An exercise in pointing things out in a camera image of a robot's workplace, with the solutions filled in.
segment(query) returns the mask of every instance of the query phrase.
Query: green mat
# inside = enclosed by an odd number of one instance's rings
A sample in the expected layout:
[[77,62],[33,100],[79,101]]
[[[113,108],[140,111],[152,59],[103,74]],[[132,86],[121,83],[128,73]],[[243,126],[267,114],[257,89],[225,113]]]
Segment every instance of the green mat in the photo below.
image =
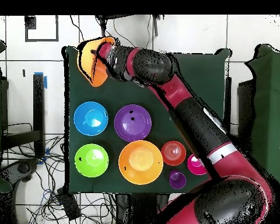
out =
[[[77,50],[67,47],[69,58],[69,192],[89,193],[183,193],[190,191],[205,181],[208,176],[195,176],[187,168],[187,159],[191,152],[187,149],[186,160],[177,167],[164,163],[161,175],[148,185],[134,185],[128,182],[118,168],[118,157],[125,145],[114,129],[114,117],[117,111],[128,105],[138,104],[146,108],[152,117],[152,129],[145,140],[155,144],[160,150],[171,140],[176,140],[186,145],[177,128],[169,120],[169,114],[147,88],[141,88],[134,82],[120,82],[107,79],[97,88],[90,86],[89,82],[79,72]],[[230,50],[221,49],[214,54],[175,54],[180,63],[181,73],[192,87],[194,92],[201,97],[220,117],[223,117],[223,102],[225,91],[225,60],[230,55]],[[97,136],[84,136],[74,126],[74,112],[76,108],[88,101],[102,104],[109,117],[107,128]],[[75,153],[85,144],[98,144],[108,153],[109,166],[107,171],[99,177],[87,178],[82,176],[75,167]],[[181,170],[187,184],[181,190],[172,189],[169,184],[169,174],[173,169]]]
[[280,182],[280,52],[260,45],[246,64],[256,77],[252,156]]

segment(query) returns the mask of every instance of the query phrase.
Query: black cable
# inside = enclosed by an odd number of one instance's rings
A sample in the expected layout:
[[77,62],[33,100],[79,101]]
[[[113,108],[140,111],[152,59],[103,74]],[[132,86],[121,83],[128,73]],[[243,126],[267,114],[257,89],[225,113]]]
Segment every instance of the black cable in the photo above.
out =
[[30,210],[30,209],[28,209],[27,207],[26,207],[26,209],[31,213],[31,218],[33,217],[34,218],[34,221],[36,222],[36,218],[35,218],[35,216],[34,216],[34,213]]
[[152,15],[149,15],[149,21],[148,21],[148,25],[147,25],[147,31],[148,31],[148,42],[147,42],[147,44],[146,44],[145,49],[147,49],[147,46],[148,46],[149,40],[151,39],[151,38],[150,38],[150,37],[151,37],[151,34],[149,33],[149,30],[148,30],[148,27],[149,27],[149,22],[151,22],[151,17],[152,17]]
[[84,222],[86,219],[89,219],[89,220],[95,222],[96,224],[100,224],[99,221],[97,221],[97,220],[95,220],[95,219],[92,218],[92,217],[95,217],[95,216],[86,216],[85,214],[81,214],[81,216],[85,217],[81,224],[83,224],[83,222]]
[[36,172],[35,171],[35,173],[37,174],[37,176],[40,178],[40,186],[42,187],[42,189],[45,191],[46,189],[43,187],[43,181],[42,181],[42,179],[41,179],[41,177],[40,177],[40,175],[39,175],[39,173],[38,172]]
[[50,208],[48,208],[48,210],[51,212],[51,214],[53,215],[53,217],[56,219],[57,224],[59,224],[58,219],[57,219],[56,216],[53,214],[53,212],[50,210]]
[[120,37],[122,37],[122,38],[124,38],[124,39],[126,39],[127,41],[130,42],[130,40],[128,40],[128,39],[125,38],[124,36],[120,35],[120,34],[118,33],[118,31],[116,30],[116,28],[115,28],[115,19],[113,19],[113,27],[114,27],[115,32],[116,32]]
[[31,123],[9,124],[8,126],[22,125],[22,124],[29,124],[29,125],[30,125],[30,129],[31,129],[31,131],[33,130],[33,129],[32,129],[32,125],[31,125]]
[[77,28],[77,29],[79,29],[79,31],[80,31],[80,33],[81,33],[81,36],[82,36],[82,39],[83,39],[83,41],[84,41],[84,37],[83,37],[83,33],[82,33],[82,31],[81,31],[81,29],[80,29],[80,27],[78,27],[75,23],[74,23],[74,21],[72,20],[72,24]]
[[[99,24],[99,26],[102,28],[101,24],[99,23],[99,21],[96,19],[97,24]],[[105,29],[105,32],[107,32],[112,38],[114,38],[108,31],[107,29]]]

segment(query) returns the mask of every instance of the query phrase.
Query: black chair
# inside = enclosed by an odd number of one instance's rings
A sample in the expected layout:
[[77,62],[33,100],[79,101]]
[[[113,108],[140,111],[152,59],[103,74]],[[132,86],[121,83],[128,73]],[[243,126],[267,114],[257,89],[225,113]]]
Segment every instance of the black chair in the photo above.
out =
[[[0,40],[0,53],[6,45]],[[0,224],[18,224],[16,220],[15,199],[18,185],[27,182],[36,171],[37,164],[44,156],[44,104],[43,78],[33,77],[33,131],[18,134],[4,134],[8,127],[7,91],[8,81],[2,77],[0,69]],[[35,157],[20,159],[1,168],[4,150],[34,142]]]

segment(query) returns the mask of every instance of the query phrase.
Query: small purple bowl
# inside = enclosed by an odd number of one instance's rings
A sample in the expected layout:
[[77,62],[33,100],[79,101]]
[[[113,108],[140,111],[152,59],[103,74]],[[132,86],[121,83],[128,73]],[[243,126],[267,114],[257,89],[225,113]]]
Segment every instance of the small purple bowl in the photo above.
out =
[[181,173],[180,171],[173,170],[170,173],[169,181],[170,181],[170,185],[172,188],[182,189],[185,186],[187,179],[186,179],[185,175],[183,173]]
[[127,142],[143,140],[151,131],[152,119],[143,107],[131,104],[118,111],[114,128],[117,135]]

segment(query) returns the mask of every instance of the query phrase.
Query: bowl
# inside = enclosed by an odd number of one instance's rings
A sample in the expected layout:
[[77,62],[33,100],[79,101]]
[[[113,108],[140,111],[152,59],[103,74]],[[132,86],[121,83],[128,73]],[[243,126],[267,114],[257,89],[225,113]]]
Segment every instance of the bowl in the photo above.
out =
[[76,152],[75,165],[81,175],[95,178],[107,170],[109,157],[105,149],[100,145],[86,144]]
[[139,105],[127,105],[120,109],[114,119],[117,135],[127,142],[142,140],[151,131],[152,120],[149,113]]
[[80,133],[95,136],[106,129],[108,114],[106,109],[98,102],[88,101],[78,106],[73,115],[73,121]]
[[154,144],[138,140],[124,147],[119,155],[118,165],[126,180],[136,185],[145,185],[160,176],[163,158]]
[[172,188],[182,189],[185,186],[187,179],[182,172],[173,170],[170,173],[169,182]]
[[194,175],[204,175],[207,173],[207,170],[203,166],[203,163],[194,155],[190,155],[190,157],[188,158],[188,169]]
[[186,158],[186,148],[180,142],[169,141],[167,142],[162,150],[163,160],[170,166],[180,165]]

